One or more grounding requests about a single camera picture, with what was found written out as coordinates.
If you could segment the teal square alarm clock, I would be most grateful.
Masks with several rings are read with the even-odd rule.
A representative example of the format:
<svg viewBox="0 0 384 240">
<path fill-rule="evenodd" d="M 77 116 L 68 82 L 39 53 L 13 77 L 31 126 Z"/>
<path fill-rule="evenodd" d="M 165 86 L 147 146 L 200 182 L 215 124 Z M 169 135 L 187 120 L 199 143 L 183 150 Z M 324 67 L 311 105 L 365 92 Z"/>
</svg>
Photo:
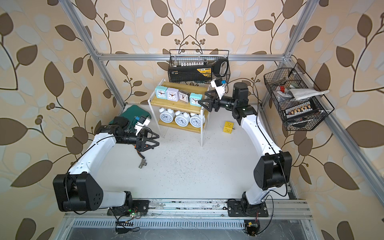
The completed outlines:
<svg viewBox="0 0 384 240">
<path fill-rule="evenodd" d="M 167 99 L 167 87 L 164 86 L 156 86 L 155 88 L 155 94 L 158 99 Z"/>
<path fill-rule="evenodd" d="M 196 107 L 201 107 L 199 104 L 199 101 L 203 98 L 202 94 L 196 94 L 196 93 L 191 93 L 189 97 L 189 102 L 191 106 L 196 106 Z"/>
</svg>

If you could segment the large white twin-bell clock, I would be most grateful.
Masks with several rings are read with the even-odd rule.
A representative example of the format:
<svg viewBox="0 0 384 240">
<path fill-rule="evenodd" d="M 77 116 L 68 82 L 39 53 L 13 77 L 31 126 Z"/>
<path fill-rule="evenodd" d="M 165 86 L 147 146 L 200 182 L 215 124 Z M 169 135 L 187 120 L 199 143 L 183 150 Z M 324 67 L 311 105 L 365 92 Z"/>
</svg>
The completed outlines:
<svg viewBox="0 0 384 240">
<path fill-rule="evenodd" d="M 204 114 L 200 115 L 200 114 L 191 113 L 190 124 L 194 128 L 201 128 L 204 125 L 205 121 L 206 121 L 206 118 Z"/>
</svg>

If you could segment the grey square alarm clock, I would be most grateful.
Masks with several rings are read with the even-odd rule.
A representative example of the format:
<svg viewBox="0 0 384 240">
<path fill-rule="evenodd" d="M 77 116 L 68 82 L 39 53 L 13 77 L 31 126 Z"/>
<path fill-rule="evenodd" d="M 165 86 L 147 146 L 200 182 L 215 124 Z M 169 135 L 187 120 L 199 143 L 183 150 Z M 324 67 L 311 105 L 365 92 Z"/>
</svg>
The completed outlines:
<svg viewBox="0 0 384 240">
<path fill-rule="evenodd" d="M 179 101 L 180 102 L 185 103 L 185 104 L 188 104 L 190 102 L 190 93 L 189 92 L 179 90 L 178 94 L 179 94 Z"/>
</svg>

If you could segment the white twin-bell alarm clock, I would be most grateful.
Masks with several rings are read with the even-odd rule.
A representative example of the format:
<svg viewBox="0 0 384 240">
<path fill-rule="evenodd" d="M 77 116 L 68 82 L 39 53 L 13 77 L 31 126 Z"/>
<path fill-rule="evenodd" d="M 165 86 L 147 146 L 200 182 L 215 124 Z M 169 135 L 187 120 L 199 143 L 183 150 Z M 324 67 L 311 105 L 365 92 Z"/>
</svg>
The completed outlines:
<svg viewBox="0 0 384 240">
<path fill-rule="evenodd" d="M 164 123 L 171 123 L 175 118 L 175 112 L 172 109 L 160 108 L 160 120 Z"/>
<path fill-rule="evenodd" d="M 190 117 L 191 117 L 190 114 L 187 112 L 176 111 L 175 123 L 178 126 L 185 128 L 190 123 Z"/>
</svg>

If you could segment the lilac square alarm clock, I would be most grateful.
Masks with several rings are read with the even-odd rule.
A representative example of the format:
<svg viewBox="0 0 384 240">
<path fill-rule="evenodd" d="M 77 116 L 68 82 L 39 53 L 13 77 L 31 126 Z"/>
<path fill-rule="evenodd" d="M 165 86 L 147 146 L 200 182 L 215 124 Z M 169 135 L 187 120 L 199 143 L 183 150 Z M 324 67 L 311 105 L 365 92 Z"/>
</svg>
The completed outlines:
<svg viewBox="0 0 384 240">
<path fill-rule="evenodd" d="M 167 100 L 178 102 L 179 101 L 179 89 L 167 88 L 166 90 Z"/>
</svg>

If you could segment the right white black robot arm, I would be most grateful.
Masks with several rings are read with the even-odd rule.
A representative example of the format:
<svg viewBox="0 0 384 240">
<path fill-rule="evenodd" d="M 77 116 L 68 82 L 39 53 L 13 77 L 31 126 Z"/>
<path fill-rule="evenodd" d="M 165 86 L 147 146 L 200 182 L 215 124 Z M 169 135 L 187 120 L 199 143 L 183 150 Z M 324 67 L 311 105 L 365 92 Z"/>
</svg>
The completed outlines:
<svg viewBox="0 0 384 240">
<path fill-rule="evenodd" d="M 278 188 L 287 187 L 290 180 L 292 156 L 283 152 L 265 130 L 258 111 L 249 104 L 248 85 L 235 83 L 232 96 L 225 96 L 226 83 L 222 79 L 211 81 L 213 90 L 205 92 L 206 99 L 199 104 L 209 112 L 224 108 L 246 131 L 257 156 L 254 169 L 255 183 L 243 193 L 240 201 L 229 200 L 243 215 L 251 216 L 262 207 L 267 196 Z"/>
</svg>

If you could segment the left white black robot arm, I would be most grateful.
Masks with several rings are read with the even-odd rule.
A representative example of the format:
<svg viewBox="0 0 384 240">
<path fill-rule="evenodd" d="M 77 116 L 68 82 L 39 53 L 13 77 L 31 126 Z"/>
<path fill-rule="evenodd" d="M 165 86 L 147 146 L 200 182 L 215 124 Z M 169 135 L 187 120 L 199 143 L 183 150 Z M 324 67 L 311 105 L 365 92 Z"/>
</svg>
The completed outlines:
<svg viewBox="0 0 384 240">
<path fill-rule="evenodd" d="M 100 126 L 93 142 L 80 159 L 65 174 L 54 178 L 53 187 L 61 212 L 81 214 L 105 208 L 133 207 L 129 191 L 103 190 L 95 176 L 116 144 L 133 145 L 138 152 L 159 146 L 157 139 L 160 136 L 148 128 L 151 119 L 135 117 L 135 120 L 132 130 L 129 128 L 130 120 L 124 117 L 115 117 L 111 124 Z"/>
</svg>

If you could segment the wooden two-tier shelf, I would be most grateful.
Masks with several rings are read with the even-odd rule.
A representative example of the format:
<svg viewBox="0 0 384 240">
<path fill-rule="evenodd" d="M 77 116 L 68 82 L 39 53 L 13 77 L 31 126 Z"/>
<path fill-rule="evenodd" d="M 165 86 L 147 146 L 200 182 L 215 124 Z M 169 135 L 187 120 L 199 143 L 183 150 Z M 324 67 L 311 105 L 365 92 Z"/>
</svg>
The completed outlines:
<svg viewBox="0 0 384 240">
<path fill-rule="evenodd" d="M 190 86 L 190 85 L 185 85 L 185 84 L 170 83 L 169 81 L 166 81 L 165 78 L 163 78 L 158 83 L 157 87 L 160 87 L 160 86 L 171 87 L 171 88 L 183 90 L 183 91 L 190 92 L 190 93 L 196 93 L 196 94 L 204 94 L 206 91 L 211 89 L 211 87 L 208 85 L 206 85 L 205 87 L 204 86 L 199 87 L 199 86 Z M 205 133 L 207 131 L 207 126 L 208 126 L 208 121 L 210 118 L 210 114 L 207 110 L 205 110 L 203 107 L 191 106 L 190 104 L 158 99 L 156 97 L 155 91 L 153 91 L 150 98 L 148 99 L 148 104 L 149 104 L 149 108 L 150 108 L 151 113 L 152 113 L 152 117 L 155 120 L 155 123 L 158 127 L 158 130 L 160 132 L 161 137 L 164 138 L 166 132 L 161 130 L 160 126 L 185 130 L 185 131 L 189 131 L 192 133 L 199 133 L 200 134 L 200 146 L 201 147 L 203 146 L 204 137 L 205 137 Z M 202 114 L 204 114 L 206 121 L 204 124 L 201 124 L 200 128 L 195 128 L 195 127 L 191 126 L 190 124 L 187 127 L 180 127 L 175 123 L 175 121 L 173 121 L 171 123 L 164 123 L 163 121 L 161 121 L 159 119 L 159 117 L 160 117 L 159 109 L 160 108 L 172 109 L 175 112 L 180 111 L 180 112 L 186 112 L 189 114 L 196 114 L 196 115 L 199 114 L 201 116 L 201 120 L 203 120 Z"/>
</svg>

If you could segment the yellow cube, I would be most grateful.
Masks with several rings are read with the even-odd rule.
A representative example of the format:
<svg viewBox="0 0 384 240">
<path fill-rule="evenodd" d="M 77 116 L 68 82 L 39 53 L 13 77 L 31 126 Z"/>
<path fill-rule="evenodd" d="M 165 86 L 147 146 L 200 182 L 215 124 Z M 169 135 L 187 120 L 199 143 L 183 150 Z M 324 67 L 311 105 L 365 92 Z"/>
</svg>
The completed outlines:
<svg viewBox="0 0 384 240">
<path fill-rule="evenodd" d="M 223 127 L 223 132 L 231 134 L 233 130 L 234 130 L 234 123 L 226 121 Z"/>
</svg>

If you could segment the black yellow box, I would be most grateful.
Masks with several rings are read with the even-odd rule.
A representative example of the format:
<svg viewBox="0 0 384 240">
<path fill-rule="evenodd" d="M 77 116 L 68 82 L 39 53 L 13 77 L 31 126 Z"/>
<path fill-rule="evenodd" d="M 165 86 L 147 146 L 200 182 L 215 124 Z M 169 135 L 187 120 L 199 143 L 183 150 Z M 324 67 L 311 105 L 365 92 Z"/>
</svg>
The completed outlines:
<svg viewBox="0 0 384 240">
<path fill-rule="evenodd" d="M 209 66 L 182 66 L 169 67 L 169 80 L 172 83 L 180 82 L 210 82 L 212 77 L 212 67 Z"/>
</svg>

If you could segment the white paper booklet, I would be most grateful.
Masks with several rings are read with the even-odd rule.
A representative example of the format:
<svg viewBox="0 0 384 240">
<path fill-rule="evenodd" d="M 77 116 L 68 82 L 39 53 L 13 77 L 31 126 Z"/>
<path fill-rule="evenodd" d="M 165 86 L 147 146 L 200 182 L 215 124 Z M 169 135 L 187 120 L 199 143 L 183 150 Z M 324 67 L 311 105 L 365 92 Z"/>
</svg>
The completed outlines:
<svg viewBox="0 0 384 240">
<path fill-rule="evenodd" d="M 289 96 L 292 96 L 295 100 L 304 100 L 311 97 L 319 96 L 319 95 L 325 95 L 329 92 L 329 90 L 326 91 L 316 91 L 313 89 L 290 89 L 287 91 L 287 94 Z"/>
</svg>

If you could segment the paint tube set box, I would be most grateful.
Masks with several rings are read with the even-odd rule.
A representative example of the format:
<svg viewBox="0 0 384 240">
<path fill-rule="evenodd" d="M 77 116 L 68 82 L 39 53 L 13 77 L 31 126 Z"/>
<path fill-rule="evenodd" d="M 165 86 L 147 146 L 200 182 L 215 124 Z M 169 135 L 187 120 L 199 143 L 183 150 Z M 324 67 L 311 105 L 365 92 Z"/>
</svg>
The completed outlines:
<svg viewBox="0 0 384 240">
<path fill-rule="evenodd" d="M 314 119 L 324 112 L 325 111 L 321 107 L 317 106 L 315 101 L 310 100 L 284 110 L 283 119 L 286 121 Z"/>
</svg>

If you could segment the orange handled pliers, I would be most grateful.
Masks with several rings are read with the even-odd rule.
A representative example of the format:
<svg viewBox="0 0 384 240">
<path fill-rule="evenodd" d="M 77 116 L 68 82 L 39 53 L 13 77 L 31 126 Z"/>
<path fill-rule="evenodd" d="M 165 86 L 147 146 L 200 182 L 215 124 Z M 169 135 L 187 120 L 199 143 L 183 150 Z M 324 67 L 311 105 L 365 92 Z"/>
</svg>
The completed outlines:
<svg viewBox="0 0 384 240">
<path fill-rule="evenodd" d="M 139 169 L 142 169 L 144 166 L 147 166 L 147 161 L 141 152 L 137 151 L 137 153 L 138 153 L 139 157 L 141 158 L 141 163 L 139 165 Z"/>
</svg>

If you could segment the black handled tool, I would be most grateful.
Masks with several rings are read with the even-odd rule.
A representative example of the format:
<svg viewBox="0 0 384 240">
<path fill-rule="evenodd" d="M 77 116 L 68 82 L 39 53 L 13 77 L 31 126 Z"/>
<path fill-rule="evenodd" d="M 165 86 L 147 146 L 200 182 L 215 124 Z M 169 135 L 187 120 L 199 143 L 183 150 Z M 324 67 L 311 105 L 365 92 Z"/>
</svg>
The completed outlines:
<svg viewBox="0 0 384 240">
<path fill-rule="evenodd" d="M 213 63 L 213 74 L 215 77 L 224 77 L 229 69 L 229 60 L 227 58 L 219 59 Z"/>
</svg>

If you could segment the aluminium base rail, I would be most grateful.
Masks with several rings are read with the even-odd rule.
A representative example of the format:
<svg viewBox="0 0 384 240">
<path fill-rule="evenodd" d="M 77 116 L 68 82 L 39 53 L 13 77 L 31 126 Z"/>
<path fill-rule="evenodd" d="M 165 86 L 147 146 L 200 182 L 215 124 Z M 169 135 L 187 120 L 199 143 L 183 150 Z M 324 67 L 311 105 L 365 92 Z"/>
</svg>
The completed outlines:
<svg viewBox="0 0 384 240">
<path fill-rule="evenodd" d="M 148 218 L 313 219 L 306 201 L 275 198 L 250 207 L 233 199 L 133 199 L 132 207 L 133 213 Z"/>
</svg>

